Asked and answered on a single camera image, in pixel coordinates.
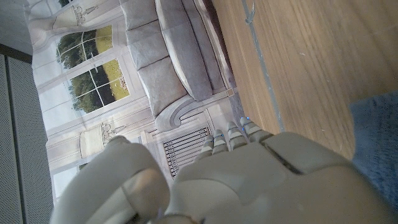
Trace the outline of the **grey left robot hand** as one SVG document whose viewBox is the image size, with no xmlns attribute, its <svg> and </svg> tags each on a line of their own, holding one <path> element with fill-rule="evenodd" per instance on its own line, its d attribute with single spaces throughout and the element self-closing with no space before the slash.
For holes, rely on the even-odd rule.
<svg viewBox="0 0 398 224">
<path fill-rule="evenodd" d="M 352 163 L 249 118 L 205 139 L 169 184 L 149 150 L 116 136 L 67 185 L 52 223 L 396 223 Z"/>
</svg>

